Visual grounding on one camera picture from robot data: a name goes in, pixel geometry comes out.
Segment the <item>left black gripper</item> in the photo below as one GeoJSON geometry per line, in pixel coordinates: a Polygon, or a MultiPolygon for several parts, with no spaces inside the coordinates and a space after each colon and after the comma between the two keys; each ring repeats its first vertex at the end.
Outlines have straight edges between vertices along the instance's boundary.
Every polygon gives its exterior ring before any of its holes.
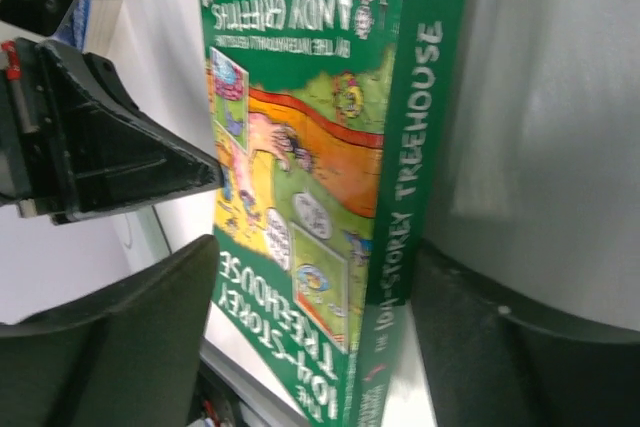
{"type": "Polygon", "coordinates": [[[220,163],[131,103],[114,99],[88,57],[57,41],[1,43],[1,202],[55,203],[54,107],[71,176],[49,214],[65,225],[220,187],[220,163]]]}

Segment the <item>green 104-storey treehouse book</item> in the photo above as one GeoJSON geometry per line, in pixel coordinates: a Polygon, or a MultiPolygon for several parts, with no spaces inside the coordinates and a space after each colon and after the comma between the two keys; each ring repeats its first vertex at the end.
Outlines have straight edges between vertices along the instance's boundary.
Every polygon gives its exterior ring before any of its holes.
{"type": "Polygon", "coordinates": [[[313,426],[378,426],[465,0],[200,0],[213,302],[313,426]]]}

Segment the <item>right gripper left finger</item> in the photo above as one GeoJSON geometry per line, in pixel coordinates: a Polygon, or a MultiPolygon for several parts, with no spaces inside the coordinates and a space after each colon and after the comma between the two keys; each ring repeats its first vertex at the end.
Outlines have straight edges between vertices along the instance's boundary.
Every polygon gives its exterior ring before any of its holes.
{"type": "Polygon", "coordinates": [[[2,425],[188,425],[219,253],[202,235],[129,277],[3,324],[2,425]]]}

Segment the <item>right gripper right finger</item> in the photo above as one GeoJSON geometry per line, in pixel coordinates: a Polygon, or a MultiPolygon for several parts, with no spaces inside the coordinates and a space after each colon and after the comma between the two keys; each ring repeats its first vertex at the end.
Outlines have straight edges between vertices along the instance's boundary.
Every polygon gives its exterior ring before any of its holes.
{"type": "Polygon", "coordinates": [[[639,334],[417,252],[411,307],[439,426],[636,426],[639,334]]]}

